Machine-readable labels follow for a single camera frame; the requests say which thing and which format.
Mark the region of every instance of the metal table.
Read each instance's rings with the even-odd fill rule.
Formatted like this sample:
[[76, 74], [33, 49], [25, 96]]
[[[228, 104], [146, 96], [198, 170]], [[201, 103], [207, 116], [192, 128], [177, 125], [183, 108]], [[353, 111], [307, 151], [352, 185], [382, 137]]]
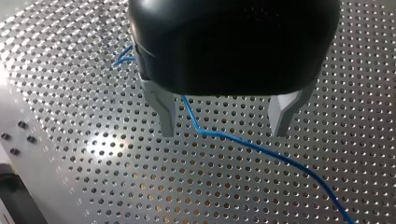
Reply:
[[[0, 131], [12, 136], [0, 141], [49, 223], [343, 223], [309, 176], [197, 135], [179, 98], [176, 137], [163, 138], [135, 65], [111, 67], [130, 44], [126, 8], [44, 0], [0, 23]], [[371, 0], [341, 10], [288, 137], [271, 135], [267, 97], [191, 106], [202, 126], [321, 174], [357, 223], [395, 223], [394, 17]]]

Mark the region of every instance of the black object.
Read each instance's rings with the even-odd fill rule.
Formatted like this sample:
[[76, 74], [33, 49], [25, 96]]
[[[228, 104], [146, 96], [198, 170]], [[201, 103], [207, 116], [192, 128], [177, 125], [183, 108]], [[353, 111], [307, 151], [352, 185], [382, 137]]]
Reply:
[[34, 136], [32, 136], [32, 135], [29, 135], [29, 136], [26, 138], [26, 140], [27, 140], [28, 142], [32, 143], [32, 144], [35, 144], [35, 143], [37, 142], [37, 139], [36, 139]]
[[18, 126], [20, 127], [20, 128], [22, 128], [22, 129], [27, 129], [27, 123], [25, 122], [25, 121], [20, 121], [20, 122], [18, 122]]
[[47, 224], [29, 191], [23, 185], [8, 164], [0, 164], [0, 199], [9, 215], [0, 214], [2, 218], [15, 224]]
[[20, 150], [17, 149], [17, 148], [15, 148], [15, 147], [12, 148], [9, 152], [10, 152], [12, 155], [14, 155], [14, 156], [18, 156], [18, 155], [21, 154]]
[[11, 139], [11, 135], [9, 135], [8, 133], [2, 133], [2, 134], [1, 134], [1, 137], [2, 137], [4, 140], [10, 140], [10, 139]]
[[140, 72], [168, 91], [272, 95], [315, 81], [338, 0], [129, 0]]

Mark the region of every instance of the aluminum surface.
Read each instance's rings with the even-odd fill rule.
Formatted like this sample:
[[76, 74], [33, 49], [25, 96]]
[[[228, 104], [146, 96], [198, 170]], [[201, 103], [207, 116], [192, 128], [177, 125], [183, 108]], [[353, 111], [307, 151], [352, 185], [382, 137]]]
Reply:
[[[0, 129], [11, 130], [21, 155], [10, 158], [39, 200], [70, 223], [343, 223], [305, 174], [198, 136], [178, 97], [176, 137], [163, 138], [135, 66], [111, 67], [131, 43], [126, 8], [42, 1], [0, 23], [2, 74], [9, 74]], [[266, 97], [192, 97], [191, 106], [203, 127], [314, 169], [357, 223], [395, 223], [394, 17], [370, 0], [344, 1], [341, 15], [317, 88], [287, 138], [271, 136]], [[15, 104], [19, 98], [24, 103]], [[34, 145], [15, 127], [26, 116]], [[58, 198], [43, 196], [45, 189]]]

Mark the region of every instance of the perforated metal plate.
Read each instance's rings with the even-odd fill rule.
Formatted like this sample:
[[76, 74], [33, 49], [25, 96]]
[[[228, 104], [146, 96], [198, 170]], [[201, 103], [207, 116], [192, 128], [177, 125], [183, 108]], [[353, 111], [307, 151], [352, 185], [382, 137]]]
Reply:
[[[198, 136], [178, 97], [177, 136], [162, 138], [134, 64], [111, 67], [131, 43], [126, 8], [42, 1], [0, 23], [0, 60], [10, 80], [1, 87], [1, 130], [15, 133], [1, 141], [21, 150], [10, 157], [33, 194], [41, 190], [38, 200], [58, 205], [74, 223], [343, 223], [312, 178]], [[395, 223], [394, 18], [376, 1], [345, 1], [341, 10], [317, 88], [288, 137], [271, 135], [264, 97], [192, 97], [191, 106], [203, 127], [314, 169], [357, 223]], [[14, 104], [19, 98], [25, 105]], [[26, 118], [29, 109], [15, 109], [23, 106], [35, 117], [29, 133], [15, 123]], [[37, 143], [23, 142], [29, 134]], [[39, 187], [28, 175], [37, 167], [48, 177]], [[42, 188], [62, 197], [42, 197]]]

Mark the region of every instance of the blue cable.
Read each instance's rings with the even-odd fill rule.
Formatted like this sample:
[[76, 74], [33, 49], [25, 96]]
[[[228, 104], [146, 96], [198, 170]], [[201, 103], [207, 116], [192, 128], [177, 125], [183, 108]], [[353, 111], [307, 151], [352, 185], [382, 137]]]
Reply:
[[125, 56], [126, 53], [128, 53], [128, 51], [130, 51], [131, 49], [133, 49], [134, 46], [129, 46], [127, 49], [125, 49], [119, 56], [119, 58], [114, 62], [113, 66], [117, 66], [121, 63], [125, 63], [125, 62], [129, 62], [129, 61], [134, 61], [136, 60], [135, 57], [123, 57]]
[[318, 183], [324, 188], [324, 190], [329, 194], [330, 199], [332, 200], [332, 202], [335, 204], [335, 206], [337, 207], [337, 209], [340, 211], [340, 213], [342, 214], [342, 216], [344, 217], [344, 219], [346, 220], [346, 222], [348, 224], [354, 224], [355, 222], [353, 221], [352, 217], [349, 216], [349, 214], [347, 213], [347, 211], [344, 209], [343, 205], [340, 204], [340, 202], [337, 200], [337, 197], [335, 196], [335, 194], [332, 192], [332, 190], [330, 189], [330, 187], [325, 183], [325, 181], [317, 174], [315, 174], [313, 171], [311, 171], [310, 169], [304, 167], [302, 164], [300, 164], [297, 161], [294, 161], [288, 157], [285, 157], [281, 154], [275, 153], [274, 151], [271, 151], [265, 147], [260, 147], [258, 145], [249, 143], [247, 140], [242, 139], [242, 138], [238, 138], [235, 137], [233, 135], [227, 134], [227, 133], [220, 133], [220, 132], [213, 132], [213, 131], [207, 131], [204, 129], [201, 129], [201, 127], [199, 126], [194, 113], [192, 112], [192, 109], [190, 107], [189, 101], [187, 100], [186, 96], [182, 95], [181, 99], [184, 102], [184, 105], [186, 105], [187, 110], [189, 111], [191, 120], [192, 120], [192, 124], [195, 128], [195, 130], [200, 134], [200, 135], [207, 135], [207, 136], [216, 136], [216, 137], [223, 137], [226, 138], [228, 140], [234, 141], [240, 145], [243, 145], [245, 147], [251, 147], [254, 148], [262, 153], [264, 153], [267, 156], [270, 157], [274, 157], [280, 161], [286, 162], [294, 167], [296, 167], [297, 169], [307, 173], [308, 175], [312, 176], [316, 181], [318, 181]]

